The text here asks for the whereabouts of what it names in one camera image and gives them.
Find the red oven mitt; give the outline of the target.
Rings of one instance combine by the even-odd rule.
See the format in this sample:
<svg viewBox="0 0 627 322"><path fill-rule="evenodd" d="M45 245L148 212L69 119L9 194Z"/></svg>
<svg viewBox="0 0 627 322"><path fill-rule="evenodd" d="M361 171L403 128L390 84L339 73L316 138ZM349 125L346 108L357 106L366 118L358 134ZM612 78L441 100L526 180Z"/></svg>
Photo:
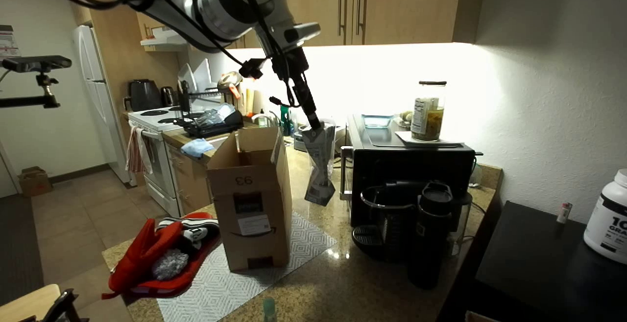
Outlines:
<svg viewBox="0 0 627 322"><path fill-rule="evenodd" d="M208 213L191 213L183 218L213 218ZM180 223L173 223L161 230L156 230L154 219L148 219L140 233L128 247L124 256L114 266L108 279L109 293L103 293L101 299L112 299L119 295L138 298L171 298L187 291L202 262L221 242L214 239L203 244L199 249L191 246L182 236ZM179 249L190 255L187 266L171 280L155 280L151 274L152 264L168 249Z"/></svg>

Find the blue cloth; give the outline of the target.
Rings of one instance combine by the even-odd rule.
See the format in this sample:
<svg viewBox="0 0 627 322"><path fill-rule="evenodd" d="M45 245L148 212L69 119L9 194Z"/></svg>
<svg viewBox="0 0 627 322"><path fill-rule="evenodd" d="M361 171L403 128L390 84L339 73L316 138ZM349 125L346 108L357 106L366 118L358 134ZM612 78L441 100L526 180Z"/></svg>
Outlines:
<svg viewBox="0 0 627 322"><path fill-rule="evenodd" d="M212 143L210 143L209 141L206 141L206 139L193 139L191 141L188 141L188 143L185 143L181 148L180 148L180 152L187 155L187 156L191 156L194 158L201 158L202 155L206 152L209 152L211 150L214 150L215 146L213 146Z"/></svg>

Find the open cardboard box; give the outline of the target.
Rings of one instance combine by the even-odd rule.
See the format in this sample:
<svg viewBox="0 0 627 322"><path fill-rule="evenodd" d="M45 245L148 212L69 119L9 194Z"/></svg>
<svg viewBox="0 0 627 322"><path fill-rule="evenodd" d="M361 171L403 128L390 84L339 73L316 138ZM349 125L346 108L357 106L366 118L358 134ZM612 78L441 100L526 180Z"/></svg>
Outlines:
<svg viewBox="0 0 627 322"><path fill-rule="evenodd" d="M210 157L207 178L229 270L286 266L292 195L280 128L229 134Z"/></svg>

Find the grey paper pouch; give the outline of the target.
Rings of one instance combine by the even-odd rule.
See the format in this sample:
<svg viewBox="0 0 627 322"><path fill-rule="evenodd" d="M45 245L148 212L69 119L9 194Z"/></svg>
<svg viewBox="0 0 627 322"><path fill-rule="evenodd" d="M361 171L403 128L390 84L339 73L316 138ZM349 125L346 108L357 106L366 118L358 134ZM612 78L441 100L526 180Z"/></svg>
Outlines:
<svg viewBox="0 0 627 322"><path fill-rule="evenodd" d="M311 175L304 199L327 206L336 189L331 175L335 159L336 124L331 119L321 119L321 128L302 130L305 148L311 164Z"/></svg>

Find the black side table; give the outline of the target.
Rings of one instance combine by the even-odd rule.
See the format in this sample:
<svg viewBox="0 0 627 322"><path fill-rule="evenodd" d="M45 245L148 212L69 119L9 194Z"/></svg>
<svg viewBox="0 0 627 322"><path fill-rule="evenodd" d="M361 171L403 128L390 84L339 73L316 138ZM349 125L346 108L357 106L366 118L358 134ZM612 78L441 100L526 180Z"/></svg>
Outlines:
<svg viewBox="0 0 627 322"><path fill-rule="evenodd" d="M627 265L590 249L584 229L506 203L468 310L500 322L627 322Z"/></svg>

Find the dark floor rug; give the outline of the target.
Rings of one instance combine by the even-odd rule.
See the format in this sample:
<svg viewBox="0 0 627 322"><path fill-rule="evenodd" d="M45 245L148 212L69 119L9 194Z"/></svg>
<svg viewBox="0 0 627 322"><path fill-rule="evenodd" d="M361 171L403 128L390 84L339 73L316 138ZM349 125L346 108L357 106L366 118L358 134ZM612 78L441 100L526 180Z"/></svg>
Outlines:
<svg viewBox="0 0 627 322"><path fill-rule="evenodd" d="M0 306L43 286L31 201L21 195L0 198Z"/></svg>

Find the green soap bottle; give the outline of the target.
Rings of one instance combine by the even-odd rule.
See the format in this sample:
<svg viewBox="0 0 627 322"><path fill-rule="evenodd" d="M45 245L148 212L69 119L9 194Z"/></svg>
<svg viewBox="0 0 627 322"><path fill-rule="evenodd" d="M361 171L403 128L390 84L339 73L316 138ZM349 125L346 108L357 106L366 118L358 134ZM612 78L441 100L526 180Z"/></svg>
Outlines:
<svg viewBox="0 0 627 322"><path fill-rule="evenodd" d="M290 116L290 108L285 105L281 105L280 113L280 126L282 128L282 133L284 136L291 136L293 134L294 127Z"/></svg>

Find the white range hood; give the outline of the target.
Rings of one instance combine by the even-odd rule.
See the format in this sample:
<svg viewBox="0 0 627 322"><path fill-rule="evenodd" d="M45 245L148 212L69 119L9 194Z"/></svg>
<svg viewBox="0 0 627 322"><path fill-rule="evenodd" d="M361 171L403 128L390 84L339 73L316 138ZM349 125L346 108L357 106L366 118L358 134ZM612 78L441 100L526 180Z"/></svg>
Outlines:
<svg viewBox="0 0 627 322"><path fill-rule="evenodd" d="M147 52L180 52L188 47L187 41L177 32L165 26L147 28L149 34L141 40L141 46Z"/></svg>

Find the white plates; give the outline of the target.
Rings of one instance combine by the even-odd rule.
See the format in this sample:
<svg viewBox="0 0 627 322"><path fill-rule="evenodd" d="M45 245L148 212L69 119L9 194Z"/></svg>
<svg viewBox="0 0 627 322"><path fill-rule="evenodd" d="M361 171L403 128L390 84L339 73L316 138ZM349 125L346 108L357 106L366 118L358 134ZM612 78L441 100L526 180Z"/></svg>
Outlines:
<svg viewBox="0 0 627 322"><path fill-rule="evenodd" d="M213 82L210 63L207 58L204 58L199 66L193 72L189 64L184 65L179 70L178 81L182 85L185 81L187 83L188 92L205 93L210 89L216 88L217 83Z"/></svg>

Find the small cardboard box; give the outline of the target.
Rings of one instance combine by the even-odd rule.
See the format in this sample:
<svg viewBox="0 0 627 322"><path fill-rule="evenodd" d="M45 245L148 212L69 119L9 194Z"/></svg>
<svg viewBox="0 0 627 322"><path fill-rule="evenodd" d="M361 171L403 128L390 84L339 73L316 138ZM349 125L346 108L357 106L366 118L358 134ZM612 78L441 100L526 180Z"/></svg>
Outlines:
<svg viewBox="0 0 627 322"><path fill-rule="evenodd" d="M47 172L39 166L22 169L18 179L25 197L36 197L53 190Z"/></svg>

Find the black kettle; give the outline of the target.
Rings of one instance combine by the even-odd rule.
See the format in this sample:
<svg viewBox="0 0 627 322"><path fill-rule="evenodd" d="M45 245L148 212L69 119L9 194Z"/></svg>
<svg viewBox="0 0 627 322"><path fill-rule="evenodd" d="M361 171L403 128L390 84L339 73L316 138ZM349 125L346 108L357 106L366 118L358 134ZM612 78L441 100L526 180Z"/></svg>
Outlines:
<svg viewBox="0 0 627 322"><path fill-rule="evenodd" d="M123 99L127 112L162 107L160 90L152 79L133 79L127 84L127 94Z"/></svg>

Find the white refrigerator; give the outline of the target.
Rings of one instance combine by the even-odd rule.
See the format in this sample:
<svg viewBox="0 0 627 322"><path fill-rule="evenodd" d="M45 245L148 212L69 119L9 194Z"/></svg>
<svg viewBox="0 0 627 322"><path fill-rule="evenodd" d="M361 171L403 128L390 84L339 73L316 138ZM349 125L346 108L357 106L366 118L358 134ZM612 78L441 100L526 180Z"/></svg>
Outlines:
<svg viewBox="0 0 627 322"><path fill-rule="evenodd" d="M125 167L127 152L94 29L79 25L73 31L73 41L105 161L123 184L134 187L137 183Z"/></svg>

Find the black tumbler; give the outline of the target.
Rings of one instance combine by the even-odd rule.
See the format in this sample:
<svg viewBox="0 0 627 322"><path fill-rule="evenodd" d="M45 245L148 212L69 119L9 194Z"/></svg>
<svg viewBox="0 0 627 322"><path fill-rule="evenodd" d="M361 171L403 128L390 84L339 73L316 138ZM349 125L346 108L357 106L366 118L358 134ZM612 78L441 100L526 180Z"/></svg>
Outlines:
<svg viewBox="0 0 627 322"><path fill-rule="evenodd" d="M407 273L420 289L436 288L452 219L453 195L445 183L430 181L418 196Z"/></svg>

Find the glass dish with blue rim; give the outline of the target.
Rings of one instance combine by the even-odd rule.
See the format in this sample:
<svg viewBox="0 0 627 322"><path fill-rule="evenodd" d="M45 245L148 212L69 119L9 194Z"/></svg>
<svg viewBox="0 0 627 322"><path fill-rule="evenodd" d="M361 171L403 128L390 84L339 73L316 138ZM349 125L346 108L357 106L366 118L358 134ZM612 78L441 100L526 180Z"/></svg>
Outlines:
<svg viewBox="0 0 627 322"><path fill-rule="evenodd" d="M372 115L362 114L362 122L365 128L388 128L394 119L393 114Z"/></svg>

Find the black microwave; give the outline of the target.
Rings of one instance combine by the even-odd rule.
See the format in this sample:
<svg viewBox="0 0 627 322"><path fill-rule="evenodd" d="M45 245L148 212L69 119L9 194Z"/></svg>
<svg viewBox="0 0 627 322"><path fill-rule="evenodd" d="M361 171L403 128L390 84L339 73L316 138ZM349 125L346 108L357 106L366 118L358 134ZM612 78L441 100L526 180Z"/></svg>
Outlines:
<svg viewBox="0 0 627 322"><path fill-rule="evenodd" d="M388 128L365 128L361 114L347 117L346 143L354 154L347 165L348 179L352 184L352 200L347 201L351 220L355 192L364 188L392 181L429 182L447 184L454 197L461 197L468 190L470 175L476 164L478 152L463 145L455 148L417 147L405 144L394 132L400 131L395 123Z"/></svg>

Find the black dish rack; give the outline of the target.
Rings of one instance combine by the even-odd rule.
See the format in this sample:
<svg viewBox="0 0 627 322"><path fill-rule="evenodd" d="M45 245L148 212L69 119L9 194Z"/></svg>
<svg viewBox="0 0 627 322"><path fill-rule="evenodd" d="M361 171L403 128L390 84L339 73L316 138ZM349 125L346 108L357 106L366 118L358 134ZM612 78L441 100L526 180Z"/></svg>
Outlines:
<svg viewBox="0 0 627 322"><path fill-rule="evenodd" d="M191 93L186 81L178 82L180 116L174 118L174 124L182 127L193 138L210 138L220 134L229 134L244 126L242 113L231 103L218 103L213 108L202 112L191 110L193 100L205 101L212 96L235 96L224 85L207 88L199 93Z"/></svg>

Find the glass jar with black lid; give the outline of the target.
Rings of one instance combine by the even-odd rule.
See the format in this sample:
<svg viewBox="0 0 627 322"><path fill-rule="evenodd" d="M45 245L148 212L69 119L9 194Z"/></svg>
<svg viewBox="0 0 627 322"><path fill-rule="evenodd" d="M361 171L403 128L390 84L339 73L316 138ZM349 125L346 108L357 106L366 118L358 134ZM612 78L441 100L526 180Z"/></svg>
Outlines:
<svg viewBox="0 0 627 322"><path fill-rule="evenodd" d="M419 81L415 92L411 137L418 141L439 141L445 113L447 81Z"/></svg>

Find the white patterned mat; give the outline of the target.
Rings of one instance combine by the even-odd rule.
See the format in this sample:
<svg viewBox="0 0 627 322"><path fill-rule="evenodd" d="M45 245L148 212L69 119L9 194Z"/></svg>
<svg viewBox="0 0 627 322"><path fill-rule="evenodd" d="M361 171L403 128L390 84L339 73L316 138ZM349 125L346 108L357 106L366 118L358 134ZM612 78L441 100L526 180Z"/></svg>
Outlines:
<svg viewBox="0 0 627 322"><path fill-rule="evenodd" d="M185 293L170 299L157 299L163 320L217 322L336 243L336 239L318 226L293 212L289 261L284 268L231 272L224 246L219 245L202 262Z"/></svg>

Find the white paper sheet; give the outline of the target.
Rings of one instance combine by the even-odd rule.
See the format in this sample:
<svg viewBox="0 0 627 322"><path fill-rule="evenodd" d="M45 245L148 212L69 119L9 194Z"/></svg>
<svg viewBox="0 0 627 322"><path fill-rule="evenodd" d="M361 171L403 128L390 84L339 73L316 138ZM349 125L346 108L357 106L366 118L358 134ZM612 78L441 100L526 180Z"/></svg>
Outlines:
<svg viewBox="0 0 627 322"><path fill-rule="evenodd" d="M455 147L461 147L464 145L464 143L454 143L454 142L449 142L449 141L442 140L442 139L439 139L436 141L423 141L423 140L414 139L412 138L410 131L396 131L394 132L394 134L396 134L396 136L398 136L399 139L403 141L403 143L411 144L417 147L455 148Z"/></svg>

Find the white stove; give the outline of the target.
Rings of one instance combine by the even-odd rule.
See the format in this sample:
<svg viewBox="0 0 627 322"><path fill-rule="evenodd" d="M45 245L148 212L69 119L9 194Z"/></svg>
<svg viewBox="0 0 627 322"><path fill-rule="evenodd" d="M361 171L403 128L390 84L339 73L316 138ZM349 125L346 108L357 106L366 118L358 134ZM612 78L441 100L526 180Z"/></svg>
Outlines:
<svg viewBox="0 0 627 322"><path fill-rule="evenodd" d="M182 207L179 203L175 175L170 162L169 150L167 148L164 132L182 130L175 124L158 124L157 121L163 118L175 118L181 112L175 111L174 107L163 107L160 109L169 110L168 114L162 116L140 116L144 111L128 112L128 123L144 129L144 134L149 139L149 148L152 156L152 174L144 173L147 183L148 194L171 216L182 215Z"/></svg>

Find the white supplement tub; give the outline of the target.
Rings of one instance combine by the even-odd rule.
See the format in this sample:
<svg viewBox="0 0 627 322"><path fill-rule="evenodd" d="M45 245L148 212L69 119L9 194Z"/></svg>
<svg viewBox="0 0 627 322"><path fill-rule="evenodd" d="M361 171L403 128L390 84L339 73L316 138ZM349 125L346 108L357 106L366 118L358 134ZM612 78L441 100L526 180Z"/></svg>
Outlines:
<svg viewBox="0 0 627 322"><path fill-rule="evenodd" d="M602 189L583 239L596 253L627 265L627 168Z"/></svg>

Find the striped hanging towel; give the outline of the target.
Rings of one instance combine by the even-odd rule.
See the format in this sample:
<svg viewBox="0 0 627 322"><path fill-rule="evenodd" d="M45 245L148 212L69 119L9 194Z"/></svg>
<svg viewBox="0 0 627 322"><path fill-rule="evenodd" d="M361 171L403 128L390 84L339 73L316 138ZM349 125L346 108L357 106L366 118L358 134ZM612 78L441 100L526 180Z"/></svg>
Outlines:
<svg viewBox="0 0 627 322"><path fill-rule="evenodd" d="M126 170L130 173L154 172L152 167L152 153L149 150L149 139L144 134L144 129L131 126L131 135L127 144Z"/></svg>

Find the grey crumpled ball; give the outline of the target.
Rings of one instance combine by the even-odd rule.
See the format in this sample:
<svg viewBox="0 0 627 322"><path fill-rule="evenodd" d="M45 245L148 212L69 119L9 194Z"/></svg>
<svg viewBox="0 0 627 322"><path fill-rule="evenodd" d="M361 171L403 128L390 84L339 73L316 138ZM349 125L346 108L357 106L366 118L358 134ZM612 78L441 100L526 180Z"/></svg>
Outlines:
<svg viewBox="0 0 627 322"><path fill-rule="evenodd" d="M171 280L187 266L190 255L179 249L168 249L154 264L151 274L155 280Z"/></svg>

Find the black coffee machine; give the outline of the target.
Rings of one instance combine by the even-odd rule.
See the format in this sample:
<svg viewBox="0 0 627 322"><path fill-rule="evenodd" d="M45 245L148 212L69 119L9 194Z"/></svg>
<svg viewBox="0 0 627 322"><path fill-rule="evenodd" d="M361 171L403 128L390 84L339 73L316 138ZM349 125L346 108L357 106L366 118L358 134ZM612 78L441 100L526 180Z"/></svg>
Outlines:
<svg viewBox="0 0 627 322"><path fill-rule="evenodd" d="M437 181L392 181L355 192L351 220L356 246L376 260L405 260L422 192L437 185Z"/></svg>

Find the black white striped cloth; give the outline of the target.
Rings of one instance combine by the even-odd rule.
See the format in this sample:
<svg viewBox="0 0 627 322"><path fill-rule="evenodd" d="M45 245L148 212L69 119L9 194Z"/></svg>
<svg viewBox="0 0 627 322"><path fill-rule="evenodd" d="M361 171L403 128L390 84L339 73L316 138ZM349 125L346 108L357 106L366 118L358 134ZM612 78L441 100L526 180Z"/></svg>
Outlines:
<svg viewBox="0 0 627 322"><path fill-rule="evenodd" d="M172 218L165 217L157 225L156 230L161 230L173 223L182 225L181 233L185 240L194 248L199 249L203 244L214 239L219 239L220 231L217 219L213 218Z"/></svg>

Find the wooden wall cabinet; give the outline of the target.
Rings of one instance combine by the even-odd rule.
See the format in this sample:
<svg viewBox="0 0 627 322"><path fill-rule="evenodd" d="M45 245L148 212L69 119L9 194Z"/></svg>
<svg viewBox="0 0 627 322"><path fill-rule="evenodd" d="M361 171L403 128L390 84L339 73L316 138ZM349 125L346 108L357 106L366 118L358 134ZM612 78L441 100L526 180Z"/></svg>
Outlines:
<svg viewBox="0 0 627 322"><path fill-rule="evenodd" d="M475 42L483 0L257 0L284 49ZM217 52L254 33L247 0L130 0L193 47Z"/></svg>

